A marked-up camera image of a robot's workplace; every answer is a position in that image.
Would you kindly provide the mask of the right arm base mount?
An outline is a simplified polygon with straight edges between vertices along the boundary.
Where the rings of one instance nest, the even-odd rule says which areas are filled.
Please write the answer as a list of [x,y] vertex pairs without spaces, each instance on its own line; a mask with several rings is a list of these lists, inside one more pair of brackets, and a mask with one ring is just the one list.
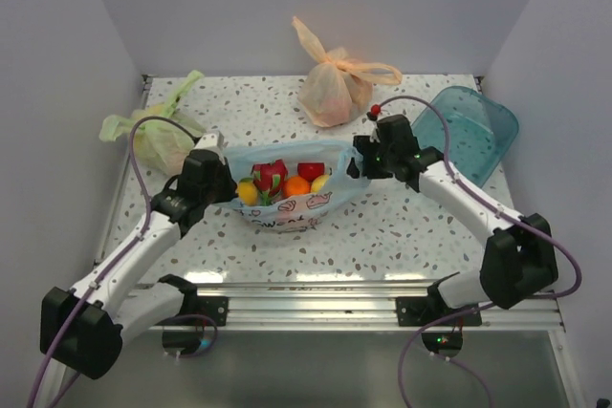
[[442,298],[439,287],[457,273],[453,273],[435,281],[426,289],[426,296],[407,297],[395,299],[397,322],[400,327],[422,327],[435,320],[452,315],[459,311],[477,308],[478,304],[468,304],[460,308],[449,307]]

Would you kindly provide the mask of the blue plastic bag with fruit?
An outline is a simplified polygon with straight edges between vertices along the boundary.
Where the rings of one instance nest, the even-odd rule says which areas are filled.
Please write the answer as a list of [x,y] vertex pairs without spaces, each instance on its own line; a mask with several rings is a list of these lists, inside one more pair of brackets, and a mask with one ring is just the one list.
[[232,178],[239,182],[251,176],[257,164],[282,160],[290,173],[301,163],[321,162],[331,173],[320,191],[284,198],[270,204],[249,206],[236,198],[221,206],[236,211],[246,221],[276,232],[301,231],[318,225],[329,213],[362,194],[370,181],[362,174],[361,154],[341,140],[307,140],[264,146],[236,146],[226,150]]

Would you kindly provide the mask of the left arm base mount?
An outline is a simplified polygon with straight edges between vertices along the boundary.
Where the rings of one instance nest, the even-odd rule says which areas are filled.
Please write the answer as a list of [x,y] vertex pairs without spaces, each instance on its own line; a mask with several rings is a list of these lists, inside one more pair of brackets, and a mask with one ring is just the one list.
[[162,276],[156,287],[165,285],[172,288],[172,293],[180,294],[179,309],[171,314],[171,317],[182,317],[186,320],[188,315],[196,322],[195,315],[205,315],[211,319],[217,327],[225,327],[229,312],[229,299],[227,296],[200,296],[198,288],[192,282],[174,274]]

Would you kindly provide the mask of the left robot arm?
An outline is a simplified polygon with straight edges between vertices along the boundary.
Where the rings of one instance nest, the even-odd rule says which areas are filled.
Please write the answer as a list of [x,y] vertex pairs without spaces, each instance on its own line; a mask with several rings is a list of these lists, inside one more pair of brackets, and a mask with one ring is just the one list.
[[129,331],[162,319],[145,311],[121,318],[130,291],[155,261],[202,221],[210,205],[235,196],[236,183],[221,149],[191,150],[182,172],[152,198],[135,229],[101,265],[69,290],[53,288],[45,295],[41,352],[91,379],[105,375]]

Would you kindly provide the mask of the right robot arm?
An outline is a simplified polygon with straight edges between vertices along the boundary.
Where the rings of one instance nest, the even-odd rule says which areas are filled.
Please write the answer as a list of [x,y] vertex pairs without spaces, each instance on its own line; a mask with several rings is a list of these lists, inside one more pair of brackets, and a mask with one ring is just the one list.
[[558,279],[548,222],[506,207],[468,181],[443,152],[421,147],[406,117],[378,120],[373,133],[355,136],[353,145],[361,164],[349,167],[351,175],[404,183],[449,212],[484,249],[480,268],[428,288],[426,313],[434,323],[447,324],[460,309],[483,302],[507,310]]

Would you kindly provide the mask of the orange tangerine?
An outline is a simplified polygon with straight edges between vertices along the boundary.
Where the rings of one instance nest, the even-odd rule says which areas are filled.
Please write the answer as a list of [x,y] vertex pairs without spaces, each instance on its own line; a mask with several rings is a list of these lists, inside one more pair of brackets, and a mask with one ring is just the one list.
[[282,195],[284,199],[307,195],[311,192],[311,183],[300,176],[292,176],[285,180],[282,187]]

